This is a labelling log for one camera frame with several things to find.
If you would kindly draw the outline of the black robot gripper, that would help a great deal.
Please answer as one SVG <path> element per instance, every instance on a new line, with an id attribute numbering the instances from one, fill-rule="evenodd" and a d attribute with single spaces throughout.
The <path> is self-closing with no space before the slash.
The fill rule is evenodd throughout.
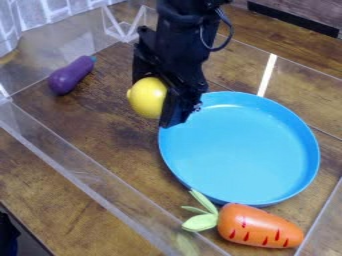
<path id="1" fill-rule="evenodd" d="M 159 126 L 169 128 L 200 110 L 207 82 L 201 64 L 208 59 L 219 17 L 203 7 L 157 6 L 157 25 L 137 28 L 132 83 L 157 77 L 167 88 Z"/>

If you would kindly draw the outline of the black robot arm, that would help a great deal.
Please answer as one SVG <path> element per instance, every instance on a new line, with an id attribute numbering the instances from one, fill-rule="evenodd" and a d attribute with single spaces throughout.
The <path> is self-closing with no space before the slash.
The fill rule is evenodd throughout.
<path id="1" fill-rule="evenodd" d="M 208 84 L 201 64 L 212 52 L 220 24 L 229 20 L 220 6 L 232 0 L 157 0 L 157 26 L 137 28 L 132 80 L 161 80 L 167 87 L 159 126 L 172 127 L 199 110 Z"/>

